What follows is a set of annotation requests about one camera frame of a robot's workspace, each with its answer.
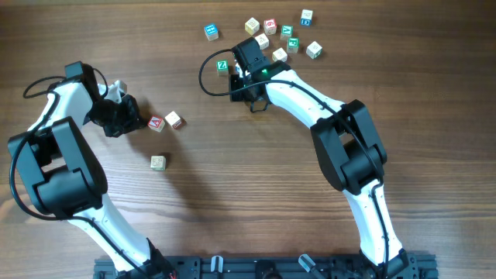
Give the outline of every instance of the wood grain surface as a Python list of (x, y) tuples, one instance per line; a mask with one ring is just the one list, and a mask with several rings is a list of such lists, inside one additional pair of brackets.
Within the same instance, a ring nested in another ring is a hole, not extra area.
[[(314, 10), (312, 27), (298, 24), (303, 8)], [(174, 110), (188, 123), (118, 139), (83, 128), (110, 197), (163, 254), (358, 252), (350, 207), (322, 176), (309, 131), (280, 108), (251, 114), (198, 86), (202, 61), (246, 39), (252, 16), (294, 25), (301, 48), (288, 63), (304, 81), (369, 108), (387, 150), (386, 200), (404, 247), (435, 253), (441, 278), (493, 278), (494, 10), (494, 2), (471, 0), (1, 7), (0, 278), (89, 278), (104, 255), (76, 227), (29, 218), (8, 186), (7, 140), (46, 103), (24, 100), (22, 91), (78, 60), (126, 82), (147, 115)], [(203, 26), (211, 22), (220, 37), (209, 42)], [(269, 36), (267, 56), (284, 45), (279, 34)], [(324, 49), (316, 60), (304, 51), (314, 40)], [(204, 81), (227, 90), (213, 62)], [(151, 171), (159, 153), (167, 169)]]

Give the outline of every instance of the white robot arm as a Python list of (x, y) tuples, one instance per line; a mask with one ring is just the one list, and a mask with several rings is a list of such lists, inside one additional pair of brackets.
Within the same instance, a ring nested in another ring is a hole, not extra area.
[[(103, 126), (107, 136), (117, 137), (146, 123), (124, 82), (96, 84), (91, 66), (81, 62), (66, 66), (66, 75), (50, 86), (42, 115), (30, 132), (9, 140), (9, 150), (16, 156), (22, 149), (15, 161), (39, 212), (83, 229), (111, 257), (117, 272), (135, 270), (157, 251), (113, 205), (102, 167), (80, 130), (92, 121)], [(28, 143), (22, 144), (27, 136)], [(66, 166), (43, 172), (41, 167), (54, 157), (63, 157)], [(12, 193), (17, 194), (15, 183)]]
[[(327, 103), (335, 112), (341, 110), (343, 102), (329, 98), (314, 88), (306, 84), (298, 77), (295, 71), (282, 71), (274, 75), (273, 81), (290, 81), (306, 88), (323, 102)], [(308, 128), (317, 124), (320, 119), (327, 119), (332, 113), (324, 109), (308, 94), (289, 84), (269, 83), (266, 84), (266, 91), (270, 103), (279, 106), (294, 115)], [(368, 182), (361, 188), (358, 195), (354, 195), (343, 190), (344, 195), (350, 203), (356, 225), (360, 233), (360, 248), (362, 253), (375, 265), (379, 265), (385, 260), (384, 251), (384, 234), (381, 228), (381, 222), (372, 200), (372, 188), (379, 184), (378, 180)], [(389, 237), (389, 260), (399, 254), (402, 249), (401, 243), (394, 234), (393, 226), (389, 218), (388, 207), (384, 199), (384, 186), (380, 186), (376, 192), (377, 201), (381, 207), (382, 218), (386, 225)]]

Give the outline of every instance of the black mounting rail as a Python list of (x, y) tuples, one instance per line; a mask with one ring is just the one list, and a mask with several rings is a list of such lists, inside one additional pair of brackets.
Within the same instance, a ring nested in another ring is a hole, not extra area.
[[(408, 266), (389, 279), (437, 279), (436, 256), (407, 253)], [(176, 270), (175, 279), (372, 279), (364, 271), (367, 263), (359, 254), (312, 258), (315, 266), (308, 272), (298, 257), (201, 258), (165, 257)], [(115, 273), (111, 260), (96, 260), (93, 279), (126, 279)], [(152, 276), (165, 278), (164, 275)]]

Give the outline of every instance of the wooden block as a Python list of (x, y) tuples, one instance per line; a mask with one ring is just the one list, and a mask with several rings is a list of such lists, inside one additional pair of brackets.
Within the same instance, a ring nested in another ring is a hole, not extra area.
[(207, 36), (207, 39), (209, 41), (219, 38), (219, 31), (217, 30), (215, 24), (213, 23), (208, 24), (207, 26), (205, 26), (204, 29), (205, 29), (205, 35)]
[(283, 48), (280, 48), (272, 53), (272, 60), (275, 62), (277, 60), (281, 60), (286, 62), (288, 59), (288, 55), (284, 52)]
[(281, 40), (287, 40), (293, 36), (293, 26), (282, 26)]
[(310, 26), (312, 24), (312, 16), (313, 11), (304, 9), (303, 12), (301, 12), (300, 24), (303, 26)]
[(298, 38), (289, 38), (286, 51), (288, 53), (297, 53), (299, 46), (300, 46), (300, 40)]
[(257, 40), (261, 50), (265, 50), (269, 47), (269, 39), (267, 38), (267, 36), (265, 36), (265, 34), (262, 33), (256, 36), (255, 40)]
[(162, 132), (162, 129), (165, 126), (165, 121), (159, 116), (152, 115), (152, 118), (148, 122), (148, 126), (153, 131), (157, 131), (160, 133), (160, 132)]
[(317, 42), (313, 42), (307, 47), (307, 55), (312, 59), (317, 58), (321, 53), (322, 47)]
[(275, 19), (268, 19), (263, 22), (263, 30), (266, 35), (274, 35), (277, 31), (277, 24)]
[(184, 120), (176, 112), (171, 112), (165, 116), (165, 121), (174, 129), (179, 129), (184, 124)]
[(254, 18), (251, 18), (249, 19), (246, 23), (245, 23), (245, 30), (251, 35), (253, 36), (254, 33), (256, 33), (258, 30), (260, 29), (260, 24), (258, 23), (258, 21)]
[(164, 156), (152, 156), (152, 162), (150, 167), (154, 171), (165, 171), (165, 157)]
[(229, 66), (227, 64), (227, 60), (217, 61), (217, 75), (229, 75)]

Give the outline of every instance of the black cable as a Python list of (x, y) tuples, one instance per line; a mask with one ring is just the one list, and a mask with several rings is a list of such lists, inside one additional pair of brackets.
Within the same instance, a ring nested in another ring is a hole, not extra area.
[(205, 67), (205, 65), (207, 64), (207, 62), (209, 62), (213, 57), (215, 57), (215, 56), (217, 56), (217, 55), (219, 55), (221, 53), (225, 53), (225, 52), (232, 52), (232, 50), (230, 50), (230, 49), (219, 50), (219, 51), (213, 53), (211, 56), (207, 57), (207, 59), (205, 60), (205, 62), (203, 62), (203, 64), (200, 66), (200, 71), (198, 72), (198, 81), (200, 82), (200, 87), (203, 90), (203, 92), (207, 93), (208, 95), (211, 95), (211, 96), (227, 96), (227, 95), (234, 94), (233, 93), (234, 91), (226, 92), (226, 93), (221, 93), (221, 94), (210, 93), (210, 92), (207, 91), (207, 89), (205, 89), (205, 86), (203, 86), (203, 82), (202, 82), (202, 72), (203, 72), (203, 68)]
[(103, 79), (103, 82), (105, 82), (105, 93), (102, 95), (102, 98), (105, 98), (105, 97), (107, 97), (107, 94), (109, 93), (109, 87), (108, 87), (109, 85), (107, 84), (107, 80), (105, 79), (105, 76), (101, 73), (101, 71), (99, 69), (93, 68), (93, 70), (95, 70), (97, 73), (99, 73)]
[(49, 90), (45, 90), (45, 91), (40, 91), (38, 93), (35, 93), (35, 94), (32, 94), (32, 95), (27, 95), (28, 94), (28, 91), (35, 85), (39, 84), (40, 82), (43, 82), (43, 81), (48, 81), (48, 80), (51, 80), (51, 79), (62, 79), (64, 80), (65, 77), (64, 76), (51, 76), (51, 77), (44, 77), (44, 78), (40, 78), (39, 80), (33, 82), (32, 84), (30, 84), (26, 90), (24, 91), (24, 93), (22, 93), (22, 96), (24, 98), (35, 98), (35, 97), (38, 97), (38, 96), (41, 96), (41, 95), (46, 95), (49, 93)]
[(37, 219), (41, 219), (41, 220), (44, 220), (44, 221), (65, 221), (65, 220), (80, 220), (80, 221), (84, 221), (84, 222), (87, 222), (88, 224), (91, 225), (92, 228), (94, 228), (98, 234), (100, 234), (100, 236), (102, 236), (102, 238), (110, 245), (111, 248), (113, 248), (113, 250), (118, 254), (120, 255), (120, 257), (122, 259), (124, 259), (129, 265), (131, 265), (134, 269), (138, 270), (138, 272), (140, 272), (145, 278), (148, 278), (150, 279), (150, 277), (148, 276), (148, 274), (146, 274), (145, 271), (143, 271), (141, 268), (139, 268), (131, 259), (129, 259), (124, 253), (122, 250), (120, 250), (110, 239), (109, 237), (105, 234), (105, 232), (103, 232), (102, 229), (100, 229), (100, 227), (98, 227), (94, 220), (91, 220), (91, 219), (88, 219), (88, 218), (85, 218), (85, 217), (80, 217), (80, 216), (72, 216), (70, 218), (57, 218), (57, 217), (51, 217), (51, 216), (45, 216), (45, 215), (41, 215), (39, 213), (36, 213), (34, 211), (32, 211), (31, 209), (29, 209), (27, 207), (26, 204), (24, 204), (24, 202), (22, 202), (22, 199), (19, 197), (19, 193), (17, 192), (17, 187), (16, 187), (16, 165), (17, 165), (17, 161), (19, 159), (19, 155), (22, 151), (22, 148), (26, 145), (26, 143), (28, 143), (35, 135), (35, 133), (43, 126), (45, 125), (48, 120), (50, 119), (51, 115), (53, 114), (53, 111), (55, 110), (55, 108), (57, 107), (57, 104), (58, 104), (58, 101), (60, 100), (60, 95), (58, 93), (56, 93), (55, 91), (51, 91), (49, 89), (45, 90), (45, 91), (41, 91), (41, 92), (38, 92), (36, 94), (33, 94), (33, 95), (27, 95), (27, 92), (33, 87), (35, 86), (36, 84), (39, 84), (40, 82), (42, 81), (46, 81), (46, 80), (50, 80), (50, 79), (54, 79), (54, 78), (62, 78), (62, 79), (65, 79), (65, 77), (61, 77), (61, 76), (53, 76), (53, 77), (44, 77), (44, 78), (41, 78), (39, 79), (38, 81), (35, 81), (33, 82), (32, 84), (30, 84), (26, 90), (24, 91), (24, 93), (22, 94), (22, 96), (24, 98), (34, 98), (36, 96), (41, 96), (41, 95), (46, 95), (46, 94), (49, 94), (49, 93), (52, 93), (54, 94), (55, 96), (55, 99), (53, 100), (53, 104), (50, 106), (50, 108), (48, 109), (48, 112), (46, 112), (46, 114), (43, 116), (42, 120), (40, 121), (40, 123), (38, 123), (36, 126), (34, 126), (31, 131), (29, 131), (29, 133), (24, 136), (22, 139), (21, 139), (21, 142), (19, 143), (19, 145), (17, 146), (17, 148), (15, 149), (15, 152), (14, 154), (12, 155), (12, 162), (10, 163), (10, 172), (9, 172), (9, 184), (10, 184), (10, 191), (12, 192), (12, 197), (14, 198), (15, 200), (15, 203), (17, 203), (17, 205), (28, 215), (31, 215), (32, 217), (34, 218), (37, 218)]
[(379, 208), (379, 204), (378, 204), (378, 201), (377, 201), (377, 196), (375, 194), (375, 191), (377, 190), (377, 188), (379, 188), (382, 185), (384, 185), (384, 173), (382, 173), (381, 171), (379, 171), (379, 168), (375, 164), (374, 159), (372, 159), (372, 156), (369, 154), (369, 152), (367, 151), (367, 149), (365, 148), (365, 146), (362, 144), (362, 142), (358, 138), (358, 136), (355, 134), (355, 132), (351, 129), (350, 125), (348, 125), (348, 122), (345, 119), (343, 119), (335, 110), (333, 110), (332, 108), (330, 108), (327, 105), (327, 103), (325, 103), (324, 101), (322, 101), (321, 99), (319, 99), (317, 96), (315, 96), (313, 93), (311, 93), (308, 89), (302, 87), (299, 84), (295, 84), (293, 81), (282, 81), (282, 80), (260, 81), (260, 82), (254, 83), (254, 84), (250, 84), (250, 85), (248, 85), (246, 87), (243, 87), (243, 88), (240, 88), (240, 89), (236, 89), (236, 90), (233, 90), (233, 91), (229, 91), (229, 92), (225, 92), (225, 93), (211, 93), (211, 92), (207, 91), (205, 89), (205, 87), (203, 86), (203, 83), (202, 83), (202, 72), (203, 72), (203, 68), (205, 67), (205, 65), (207, 64), (207, 62), (209, 60), (211, 60), (213, 57), (219, 55), (220, 53), (225, 53), (225, 52), (229, 52), (229, 51), (232, 51), (232, 50), (231, 49), (226, 49), (226, 50), (220, 50), (220, 51), (217, 51), (217, 52), (213, 53), (212, 55), (210, 55), (209, 57), (207, 57), (207, 59), (200, 66), (200, 71), (198, 72), (198, 81), (200, 83), (201, 89), (207, 95), (211, 95), (211, 96), (215, 96), (215, 97), (217, 97), (217, 96), (227, 96), (227, 95), (237, 94), (237, 93), (239, 93), (241, 91), (245, 91), (247, 89), (258, 87), (258, 86), (261, 86), (261, 85), (264, 85), (264, 84), (270, 84), (270, 83), (288, 84), (288, 85), (290, 85), (292, 87), (295, 87), (295, 88), (303, 91), (305, 94), (307, 94), (310, 97), (312, 97), (324, 109), (327, 109), (328, 111), (330, 111), (334, 115), (334, 117), (337, 119), (337, 121), (339, 122), (339, 124), (341, 124), (343, 126), (343, 128), (355, 139), (355, 142), (358, 144), (358, 147), (363, 152), (363, 155), (365, 155), (365, 157), (369, 161), (370, 165), (372, 166), (372, 168), (374, 170), (374, 173), (377, 176), (377, 179), (379, 180), (379, 184), (376, 185), (376, 186), (374, 186), (372, 188), (372, 190), (371, 190), (371, 192), (372, 192), (371, 197), (372, 197), (372, 199), (374, 201), (374, 205), (375, 205), (377, 214), (379, 216), (379, 221), (381, 223), (382, 231), (383, 231), (383, 234), (384, 234), (384, 248), (385, 248), (386, 258), (384, 260), (384, 271), (383, 271), (382, 277), (383, 277), (383, 279), (385, 279), (388, 276), (388, 273), (387, 273), (388, 272), (388, 269), (387, 268), (388, 268), (388, 261), (389, 261), (389, 239), (388, 239), (388, 231), (386, 230), (386, 224), (384, 223), (384, 219), (382, 218), (381, 209)]
[(384, 248), (386, 249), (386, 259), (384, 260), (384, 271), (382, 273), (382, 278), (386, 279), (388, 277), (388, 263), (389, 263), (389, 237), (388, 237), (388, 231), (386, 230), (386, 223), (384, 222), (384, 219), (382, 218), (381, 210), (379, 209), (379, 202), (377, 201), (377, 196), (376, 196), (376, 190), (381, 187), (383, 183), (377, 184), (372, 188), (372, 200), (374, 201), (374, 206), (377, 211), (377, 214), (379, 215), (379, 221), (381, 222), (381, 227), (382, 231), (384, 234)]

